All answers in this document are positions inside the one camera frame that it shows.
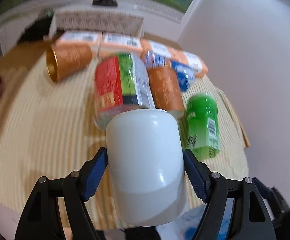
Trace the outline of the white cup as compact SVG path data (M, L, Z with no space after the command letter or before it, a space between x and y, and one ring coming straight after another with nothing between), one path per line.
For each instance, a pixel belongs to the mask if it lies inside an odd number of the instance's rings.
M112 192L118 217L134 226L157 226L188 208L178 124L161 109L115 116L106 128Z

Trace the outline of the lace tablecloth side table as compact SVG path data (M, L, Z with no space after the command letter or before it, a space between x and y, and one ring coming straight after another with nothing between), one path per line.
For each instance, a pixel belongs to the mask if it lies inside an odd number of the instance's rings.
M48 36L54 37L59 30L87 30L140 38L144 34L144 17L118 8L75 4L54 12Z

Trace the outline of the black tea set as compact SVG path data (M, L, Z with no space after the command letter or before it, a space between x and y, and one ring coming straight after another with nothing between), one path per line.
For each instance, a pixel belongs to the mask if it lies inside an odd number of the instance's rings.
M117 7L118 3L116 0L93 0L92 5L105 6L105 7Z

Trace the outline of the striped yellow tablecloth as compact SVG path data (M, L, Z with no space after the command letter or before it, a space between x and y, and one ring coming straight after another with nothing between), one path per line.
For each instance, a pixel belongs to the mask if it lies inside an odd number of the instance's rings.
M97 63L92 60L87 68L55 84L43 54L22 82L0 135L0 202L5 206L21 213L40 176L65 177L106 146L105 132L93 118ZM214 97L218 106L220 152L204 163L225 178L242 180L249 175L249 167L234 108L207 75L182 93L184 105L198 93ZM97 230L133 227L117 217L109 168L86 208Z

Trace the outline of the red green snack canister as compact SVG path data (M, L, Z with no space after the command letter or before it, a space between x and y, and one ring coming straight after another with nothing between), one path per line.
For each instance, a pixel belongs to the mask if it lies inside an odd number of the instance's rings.
M94 75L95 125L104 131L116 115L142 108L155 104L140 57L116 53L101 59Z

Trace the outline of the orange tissue pack row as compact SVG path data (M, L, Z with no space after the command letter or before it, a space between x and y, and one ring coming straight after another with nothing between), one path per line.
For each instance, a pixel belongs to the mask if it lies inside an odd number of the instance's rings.
M206 64L199 56L145 38L85 30L67 30L57 39L56 44L87 44L98 57L106 57L118 52L134 53L142 57L150 51L173 62L188 66L194 71L195 77L203 77L208 72Z

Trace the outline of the upright orange patterned cup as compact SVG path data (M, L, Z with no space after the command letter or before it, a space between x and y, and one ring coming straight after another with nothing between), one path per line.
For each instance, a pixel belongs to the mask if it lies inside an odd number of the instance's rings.
M155 107L167 111L176 119L182 118L185 107L175 70L157 67L147 71Z

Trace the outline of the black bag on floor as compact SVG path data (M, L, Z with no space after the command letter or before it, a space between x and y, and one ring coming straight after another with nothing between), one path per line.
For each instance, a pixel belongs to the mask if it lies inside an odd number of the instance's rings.
M35 42L43 40L43 37L48 35L49 33L51 22L51 17L36 20L33 24L31 24L24 30L17 43Z

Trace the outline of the lying orange patterned cup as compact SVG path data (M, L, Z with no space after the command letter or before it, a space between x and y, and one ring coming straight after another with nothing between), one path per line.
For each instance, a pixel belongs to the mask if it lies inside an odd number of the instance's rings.
M46 66L50 79L57 83L87 67L93 58L88 45L59 45L46 50Z

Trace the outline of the green plastic bottle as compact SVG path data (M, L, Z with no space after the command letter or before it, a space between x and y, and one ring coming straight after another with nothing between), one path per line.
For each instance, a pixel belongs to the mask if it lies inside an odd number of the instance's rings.
M192 96L186 109L187 148L199 161L214 158L220 152L218 106L206 93Z

